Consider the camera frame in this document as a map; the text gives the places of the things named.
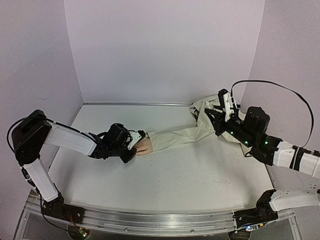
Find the clear nail polish bottle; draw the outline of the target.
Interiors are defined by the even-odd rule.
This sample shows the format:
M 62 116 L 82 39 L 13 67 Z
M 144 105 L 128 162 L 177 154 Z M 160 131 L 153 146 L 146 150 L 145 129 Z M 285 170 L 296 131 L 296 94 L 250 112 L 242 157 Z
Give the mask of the clear nail polish bottle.
M 213 109 L 214 108 L 214 106 L 212 105 L 212 103 L 210 101 L 205 101 L 204 102 L 204 107 L 206 109 Z

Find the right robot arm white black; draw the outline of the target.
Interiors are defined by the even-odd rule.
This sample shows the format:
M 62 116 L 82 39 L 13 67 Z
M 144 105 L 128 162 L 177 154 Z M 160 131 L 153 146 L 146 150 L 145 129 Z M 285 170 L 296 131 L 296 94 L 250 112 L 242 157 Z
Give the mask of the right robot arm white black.
M 267 135 L 270 117 L 262 108 L 249 107 L 244 120 L 235 115 L 226 120 L 227 114 L 222 109 L 205 109 L 204 112 L 217 136 L 227 133 L 234 137 L 248 147 L 249 154 L 259 162 L 268 166 L 288 168 L 314 178 L 320 177 L 319 151 L 308 150 Z M 250 229 L 277 220 L 278 212 L 281 210 L 319 204 L 320 191 L 315 187 L 305 191 L 271 189 L 261 195 L 254 208 L 235 211 L 233 218 L 237 229 Z

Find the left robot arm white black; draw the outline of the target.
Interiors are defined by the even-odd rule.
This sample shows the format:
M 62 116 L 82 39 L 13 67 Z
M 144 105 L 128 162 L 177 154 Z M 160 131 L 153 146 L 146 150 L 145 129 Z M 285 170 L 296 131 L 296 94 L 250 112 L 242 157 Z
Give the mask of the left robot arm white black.
M 49 212 L 61 219 L 67 215 L 68 208 L 41 160 L 44 145 L 72 150 L 98 160 L 119 157 L 127 164 L 136 155 L 135 145 L 145 137 L 143 130 L 129 130 L 121 123 L 114 123 L 108 131 L 99 134 L 85 133 L 49 119 L 42 110 L 36 109 L 9 127 L 6 141 L 26 181 L 48 204 Z

